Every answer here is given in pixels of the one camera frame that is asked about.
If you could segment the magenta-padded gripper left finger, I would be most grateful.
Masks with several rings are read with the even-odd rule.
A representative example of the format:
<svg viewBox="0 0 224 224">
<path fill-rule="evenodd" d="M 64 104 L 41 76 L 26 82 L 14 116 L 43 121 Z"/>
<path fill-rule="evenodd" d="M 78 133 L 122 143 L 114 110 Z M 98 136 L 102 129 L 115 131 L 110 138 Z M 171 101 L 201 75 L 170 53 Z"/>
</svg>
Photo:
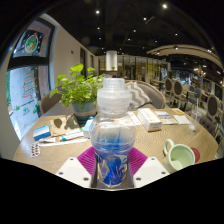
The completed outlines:
<svg viewBox="0 0 224 224">
<path fill-rule="evenodd" d="M 94 185 L 96 158 L 94 148 L 90 147 L 78 157 L 69 157 L 56 175 L 84 188 Z"/>
</svg>

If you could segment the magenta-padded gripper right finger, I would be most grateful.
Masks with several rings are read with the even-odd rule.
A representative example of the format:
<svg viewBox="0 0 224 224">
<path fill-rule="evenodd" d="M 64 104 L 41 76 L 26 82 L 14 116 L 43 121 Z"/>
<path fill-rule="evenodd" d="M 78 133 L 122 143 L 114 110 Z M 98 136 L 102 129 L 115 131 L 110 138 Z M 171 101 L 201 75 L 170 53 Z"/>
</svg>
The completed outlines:
<svg viewBox="0 0 224 224">
<path fill-rule="evenodd" d="M 147 157 L 136 148 L 129 154 L 129 170 L 134 188 L 140 188 L 169 174 L 156 157 Z"/>
</svg>

